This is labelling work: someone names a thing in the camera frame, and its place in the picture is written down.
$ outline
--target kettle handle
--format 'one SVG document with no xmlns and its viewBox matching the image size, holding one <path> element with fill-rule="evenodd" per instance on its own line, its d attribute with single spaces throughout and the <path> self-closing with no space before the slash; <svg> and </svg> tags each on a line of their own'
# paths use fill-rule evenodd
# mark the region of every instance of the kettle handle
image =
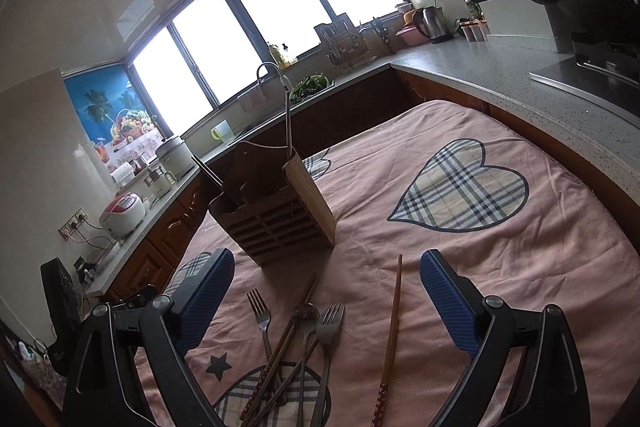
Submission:
<svg viewBox="0 0 640 427">
<path fill-rule="evenodd" d="M 420 33 L 422 33 L 425 37 L 427 37 L 429 40 L 431 40 L 431 37 L 428 36 L 427 33 L 422 28 L 420 28 L 420 19 L 416 19 L 417 16 L 424 17 L 423 13 L 424 13 L 424 8 L 418 8 L 414 12 L 414 16 L 412 17 L 412 22 L 414 23 L 415 28 Z"/>
</svg>

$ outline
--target gas stove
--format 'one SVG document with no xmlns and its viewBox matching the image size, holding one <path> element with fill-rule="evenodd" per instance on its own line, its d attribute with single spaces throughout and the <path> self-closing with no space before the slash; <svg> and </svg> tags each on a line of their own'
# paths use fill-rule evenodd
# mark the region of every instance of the gas stove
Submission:
<svg viewBox="0 0 640 427">
<path fill-rule="evenodd" d="M 640 128 L 640 46 L 572 34 L 575 57 L 529 76 L 618 115 Z"/>
</svg>

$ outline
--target silver screw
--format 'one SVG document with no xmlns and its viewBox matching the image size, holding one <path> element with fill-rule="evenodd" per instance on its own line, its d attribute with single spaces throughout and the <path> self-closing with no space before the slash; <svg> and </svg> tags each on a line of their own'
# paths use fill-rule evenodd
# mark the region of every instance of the silver screw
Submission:
<svg viewBox="0 0 640 427">
<path fill-rule="evenodd" d="M 500 299 L 497 295 L 489 295 L 486 298 L 486 303 L 491 306 L 491 308 L 502 308 L 504 301 Z"/>
<path fill-rule="evenodd" d="M 562 315 L 560 306 L 556 306 L 555 304 L 549 304 L 549 306 L 546 307 L 546 311 L 548 311 L 550 315 L 554 315 L 556 317 Z"/>
<path fill-rule="evenodd" d="M 109 307 L 106 304 L 98 304 L 92 313 L 95 317 L 102 317 L 108 311 Z"/>
<path fill-rule="evenodd" d="M 151 301 L 151 305 L 156 310 L 161 310 L 162 308 L 167 306 L 170 302 L 171 302 L 171 297 L 169 295 L 158 295 L 154 297 L 154 299 Z"/>
</svg>

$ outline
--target leafy green vegetable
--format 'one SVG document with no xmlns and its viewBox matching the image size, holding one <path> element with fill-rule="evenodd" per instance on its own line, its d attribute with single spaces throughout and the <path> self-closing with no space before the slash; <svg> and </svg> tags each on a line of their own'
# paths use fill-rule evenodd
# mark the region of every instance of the leafy green vegetable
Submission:
<svg viewBox="0 0 640 427">
<path fill-rule="evenodd" d="M 323 73 L 306 76 L 289 93 L 289 100 L 293 103 L 302 102 L 305 98 L 326 89 L 330 84 L 331 82 Z"/>
</svg>

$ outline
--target rice cooker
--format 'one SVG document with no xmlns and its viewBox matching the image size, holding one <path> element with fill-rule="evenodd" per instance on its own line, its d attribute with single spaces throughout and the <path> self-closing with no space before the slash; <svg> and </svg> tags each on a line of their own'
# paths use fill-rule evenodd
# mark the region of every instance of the rice cooker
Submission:
<svg viewBox="0 0 640 427">
<path fill-rule="evenodd" d="M 128 192 L 115 198 L 100 216 L 100 226 L 114 239 L 123 239 L 145 218 L 145 205 L 140 196 Z"/>
<path fill-rule="evenodd" d="M 179 136 L 167 139 L 158 147 L 156 155 L 164 170 L 171 172 L 178 180 L 194 167 L 191 158 L 193 153 L 187 143 Z"/>
</svg>

